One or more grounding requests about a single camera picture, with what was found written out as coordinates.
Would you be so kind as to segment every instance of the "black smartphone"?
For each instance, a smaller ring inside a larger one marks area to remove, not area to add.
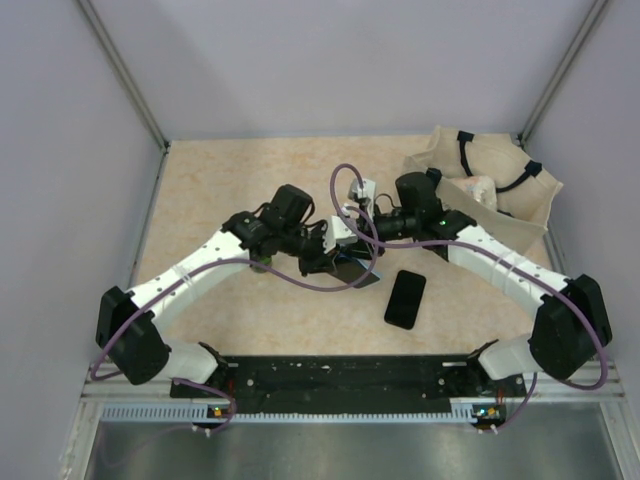
[[[396,327],[411,330],[418,317],[418,308],[427,279],[417,273],[400,270],[384,312],[384,321]]]

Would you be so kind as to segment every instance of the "beige tabletop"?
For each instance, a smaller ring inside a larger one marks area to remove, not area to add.
[[[378,193],[397,201],[394,180],[406,155],[425,149],[428,136],[270,138],[174,142],[156,202],[138,282],[144,282],[204,243],[232,214],[254,210],[290,183],[313,196],[314,219],[333,210],[332,169],[354,164],[375,180]],[[352,176],[343,172],[338,194],[346,201]],[[388,208],[380,199],[383,209]],[[528,256],[549,266],[542,241]],[[296,278],[297,260],[285,255],[273,266]],[[222,354],[408,354],[469,352],[489,340],[531,329],[524,312],[499,290],[422,249],[389,251],[377,271],[382,281],[361,290],[311,292],[249,269],[205,294],[166,334],[204,341]],[[396,273],[427,278],[413,330],[383,320]],[[319,274],[315,285],[337,285]]]

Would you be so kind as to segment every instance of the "white wall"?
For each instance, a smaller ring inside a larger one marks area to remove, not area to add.
[[[0,478],[47,479],[160,153],[72,1],[0,13]]]
[[[516,132],[592,0],[93,0],[171,139]]]
[[[529,150],[566,186],[552,221],[604,290],[612,356],[640,419],[640,2],[616,0]]]

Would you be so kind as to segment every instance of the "tan fabric bag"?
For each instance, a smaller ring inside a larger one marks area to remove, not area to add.
[[[442,172],[437,194],[444,203],[474,218],[519,253],[546,233],[551,202],[562,188],[541,164],[500,135],[436,127],[427,150],[407,157],[403,172],[428,168]],[[447,180],[472,175],[495,181],[499,212],[484,207]]]

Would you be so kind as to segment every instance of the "purple cable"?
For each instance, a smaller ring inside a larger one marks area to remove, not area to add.
[[[192,382],[191,380],[187,380],[184,378],[174,378],[173,382],[176,385],[187,385],[189,387],[193,387],[193,388],[199,388],[200,390],[204,390],[206,392],[212,393],[214,395],[217,395],[219,397],[222,397],[226,400],[229,401],[229,413],[226,415],[226,420],[224,422],[222,422],[221,424],[218,424],[217,427],[212,428],[210,430],[209,433],[220,433],[222,430],[224,430],[225,428],[227,428],[229,426],[229,423],[231,422],[231,420],[233,419],[233,417],[236,414],[236,401],[229,395],[227,395],[226,393],[216,389],[216,388],[212,388],[209,387],[207,385],[200,385],[199,383],[195,383]],[[116,462],[112,462],[109,459],[107,459],[107,448],[106,445],[104,443],[104,433],[101,433],[100,436],[98,437],[98,444],[99,444],[99,448],[100,448],[100,459],[102,460],[102,463],[104,463],[108,468],[116,468],[119,467],[120,465],[125,464],[126,462],[128,462],[129,460],[131,460],[132,457],[136,456],[138,453],[140,453],[140,451],[142,451],[144,448],[146,448],[147,446],[149,446],[151,443],[155,442],[158,438],[162,437],[163,435],[166,435],[167,433],[171,433],[171,432],[176,432],[178,430],[192,430],[192,426],[191,425],[173,425],[169,428],[165,428],[163,430],[160,430],[157,433],[154,433],[153,435],[151,435],[149,438],[147,438],[144,442],[139,443],[138,445],[136,445],[135,447],[133,447],[131,449],[131,451],[125,455],[123,458],[119,459]]]
[[[522,402],[520,402],[520,405],[518,405],[518,407],[513,411],[513,413],[509,415],[509,418],[507,418],[502,425],[495,428],[496,433],[503,431],[505,428],[511,425],[516,418],[518,418],[522,414],[524,407],[527,406],[527,404],[529,403],[529,400],[531,400],[531,397],[533,397],[533,391],[536,389],[537,384],[538,384],[538,374],[534,372],[533,378],[531,379],[531,386],[529,387],[529,391],[527,392],[525,397],[522,399]]]
[[[584,315],[584,313],[582,313],[582,311],[566,295],[564,295],[561,292],[555,290],[551,286],[549,286],[546,283],[544,283],[542,280],[539,280],[538,278],[534,277],[533,275],[528,274],[527,272],[519,269],[515,265],[512,265],[511,263],[507,262],[506,260],[504,260],[504,259],[500,258],[499,256],[493,254],[492,252],[490,252],[490,251],[488,251],[488,250],[486,250],[484,248],[478,247],[476,245],[470,244],[470,243],[458,242],[458,241],[455,241],[455,240],[425,240],[425,241],[421,241],[421,242],[411,242],[411,243],[400,243],[400,244],[397,244],[397,243],[381,242],[379,240],[376,240],[375,238],[371,238],[371,237],[365,235],[364,233],[359,231],[357,228],[355,228],[351,224],[350,221],[348,221],[349,219],[342,213],[342,211],[340,209],[340,204],[338,203],[338,198],[336,197],[336,192],[335,192],[335,183],[336,183],[336,177],[338,176],[338,173],[342,169],[348,169],[348,170],[351,170],[354,173],[357,172],[357,169],[353,165],[350,165],[348,163],[343,163],[343,164],[338,165],[333,170],[333,173],[331,174],[329,194],[331,196],[331,202],[333,203],[333,208],[335,209],[336,214],[342,219],[343,222],[345,222],[345,224],[351,229],[351,231],[358,238],[370,243],[373,246],[376,246],[376,247],[379,247],[379,248],[389,248],[389,249],[403,249],[403,248],[416,248],[416,247],[439,247],[439,246],[455,246],[455,247],[468,248],[468,249],[473,250],[473,251],[475,251],[477,253],[485,255],[486,257],[489,257],[491,260],[494,260],[494,261],[498,262],[500,265],[504,266],[505,268],[508,268],[508,269],[512,270],[514,273],[516,273],[520,277],[524,278],[525,280],[528,280],[529,282],[533,283],[534,285],[537,285],[538,287],[542,288],[543,290],[545,290],[549,294],[551,294],[554,297],[556,297],[562,303],[564,303],[567,306],[567,308],[569,308],[569,310],[571,310],[573,312],[573,314],[578,318],[578,320],[580,320],[580,323],[582,324],[584,329],[587,331],[587,334],[589,335],[589,338],[591,338],[591,341],[593,342],[593,345],[595,346],[596,352],[598,353],[598,360],[600,361],[600,378],[598,379],[598,381],[596,383],[594,383],[593,385],[578,385],[578,384],[575,384],[575,383],[570,382],[568,380],[558,380],[558,381],[560,383],[563,383],[564,385],[567,385],[567,386],[573,387],[573,388],[577,388],[579,390],[597,390],[598,388],[602,387],[606,383],[607,376],[608,376],[608,367],[607,367],[607,354],[604,351],[604,347],[602,346],[602,343],[600,342],[600,339],[598,338],[598,335],[596,334],[595,330],[593,329],[593,327],[589,323],[589,320],[587,319],[587,317]]]

